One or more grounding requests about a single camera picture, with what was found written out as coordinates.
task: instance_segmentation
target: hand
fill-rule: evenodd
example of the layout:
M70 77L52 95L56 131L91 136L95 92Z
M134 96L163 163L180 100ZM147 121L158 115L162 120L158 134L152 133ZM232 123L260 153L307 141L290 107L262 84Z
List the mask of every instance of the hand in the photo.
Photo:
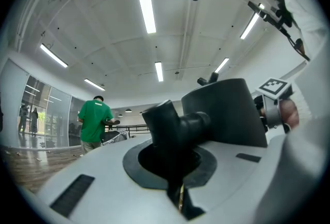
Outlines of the hand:
M279 102L280 115L284 123L288 124L291 129L299 125L299 115L297 107L291 99L281 100ZM265 117L265 109L261 109L261 114Z

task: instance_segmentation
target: wooden floor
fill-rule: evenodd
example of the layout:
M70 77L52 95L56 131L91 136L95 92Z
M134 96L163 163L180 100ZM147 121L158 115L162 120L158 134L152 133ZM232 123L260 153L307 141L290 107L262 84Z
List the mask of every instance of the wooden floor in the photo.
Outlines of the wooden floor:
M0 151L13 180L33 193L54 173L79 159L82 154L81 147L50 152L1 147Z

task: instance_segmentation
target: green t-shirt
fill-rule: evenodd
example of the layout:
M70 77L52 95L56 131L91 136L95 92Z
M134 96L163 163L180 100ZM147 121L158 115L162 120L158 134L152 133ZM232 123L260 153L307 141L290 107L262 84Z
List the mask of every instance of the green t-shirt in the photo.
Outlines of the green t-shirt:
M88 143L99 142L100 135L105 128L102 121L113 118L109 106L96 99L86 101L78 117L84 120L81 128L81 140Z

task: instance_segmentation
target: glass window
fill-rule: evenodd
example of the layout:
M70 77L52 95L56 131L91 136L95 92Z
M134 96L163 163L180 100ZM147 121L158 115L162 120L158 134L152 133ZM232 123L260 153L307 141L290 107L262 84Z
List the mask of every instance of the glass window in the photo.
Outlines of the glass window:
M72 97L69 114L69 146L80 145L82 123L78 121L78 114L85 101Z
M45 114L51 87L29 76L18 118L19 146L45 148Z
M52 88L47 102L45 119L46 148L60 148L69 146L68 119L71 97Z

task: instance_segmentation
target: black sticker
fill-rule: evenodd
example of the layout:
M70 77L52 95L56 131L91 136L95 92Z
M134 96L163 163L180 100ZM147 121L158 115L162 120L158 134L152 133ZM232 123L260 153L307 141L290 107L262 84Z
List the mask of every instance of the black sticker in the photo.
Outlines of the black sticker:
M277 95L287 84L288 84L287 82L270 78L259 88L273 95Z

